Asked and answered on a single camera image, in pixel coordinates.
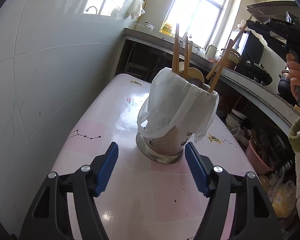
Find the person right hand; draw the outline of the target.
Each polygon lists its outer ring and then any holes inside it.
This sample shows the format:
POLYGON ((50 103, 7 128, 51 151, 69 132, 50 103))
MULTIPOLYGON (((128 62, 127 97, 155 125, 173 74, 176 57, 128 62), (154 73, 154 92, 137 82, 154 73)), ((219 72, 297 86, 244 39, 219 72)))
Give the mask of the person right hand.
POLYGON ((290 87, 294 98, 298 99, 296 91, 300 87, 300 64, 295 61, 293 54, 287 54, 287 67, 289 68, 290 87))

